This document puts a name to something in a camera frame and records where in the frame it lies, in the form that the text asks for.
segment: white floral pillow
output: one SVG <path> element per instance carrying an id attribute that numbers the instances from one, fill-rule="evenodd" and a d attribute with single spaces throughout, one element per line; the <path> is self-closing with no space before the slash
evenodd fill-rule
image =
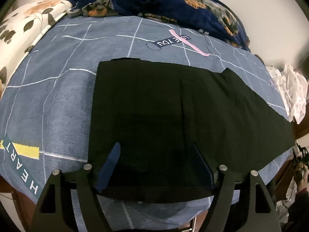
<path id="1" fill-rule="evenodd" d="M 21 61 L 72 5 L 66 0 L 25 4 L 0 24 L 0 98 Z"/>

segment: dark green garment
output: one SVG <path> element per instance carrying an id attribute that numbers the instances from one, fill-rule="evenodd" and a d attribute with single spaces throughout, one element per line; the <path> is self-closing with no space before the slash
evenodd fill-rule
<path id="1" fill-rule="evenodd" d="M 88 162 L 121 155 L 102 195 L 152 203 L 213 195 L 221 164 L 244 177 L 294 144 L 291 124 L 230 69 L 122 59 L 101 62 Z"/>

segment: mattress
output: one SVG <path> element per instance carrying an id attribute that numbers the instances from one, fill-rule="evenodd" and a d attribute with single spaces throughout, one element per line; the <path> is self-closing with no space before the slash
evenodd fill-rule
<path id="1" fill-rule="evenodd" d="M 172 33 L 190 41 L 177 41 Z M 277 113 L 287 119 L 279 92 L 262 62 L 251 54 L 198 31 L 136 16 L 65 16 L 29 52 L 0 100 L 0 140 L 10 138 L 14 155 L 0 150 L 0 174 L 37 202 L 54 169 L 75 171 L 87 162 L 92 95 L 100 61 L 131 57 L 222 72 L 234 71 Z M 290 154 L 286 151 L 259 171 L 265 184 Z M 113 230 L 171 229 L 210 207 L 212 197 L 175 203 L 122 202 L 98 196 Z M 237 202 L 239 192 L 234 192 Z M 72 190 L 75 217 L 86 231 Z"/>

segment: person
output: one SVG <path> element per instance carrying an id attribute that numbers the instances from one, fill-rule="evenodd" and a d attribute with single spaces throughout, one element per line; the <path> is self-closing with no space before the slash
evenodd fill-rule
<path id="1" fill-rule="evenodd" d="M 309 192 L 308 185 L 308 167 L 303 164 L 297 164 L 294 170 L 294 181 L 297 185 L 295 202 L 288 208 L 288 222 L 283 226 L 282 232 L 302 232 L 308 231 L 309 221 Z"/>

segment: metal screw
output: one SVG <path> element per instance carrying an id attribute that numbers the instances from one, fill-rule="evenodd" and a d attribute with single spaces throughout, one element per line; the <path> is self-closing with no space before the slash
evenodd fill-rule
<path id="1" fill-rule="evenodd" d="M 59 173 L 60 173 L 60 170 L 59 170 L 59 169 L 53 170 L 53 175 L 58 175 Z"/>
<path id="2" fill-rule="evenodd" d="M 84 169 L 85 170 L 90 170 L 92 168 L 92 165 L 91 164 L 86 164 L 84 165 Z"/>
<path id="3" fill-rule="evenodd" d="M 222 170 L 222 171 L 226 171 L 228 169 L 228 167 L 225 166 L 225 165 L 220 165 L 219 169 Z"/>
<path id="4" fill-rule="evenodd" d="M 251 171 L 251 174 L 252 174 L 253 176 L 258 176 L 258 175 L 259 175 L 259 173 L 258 173 L 256 170 L 252 170 L 252 171 Z"/>

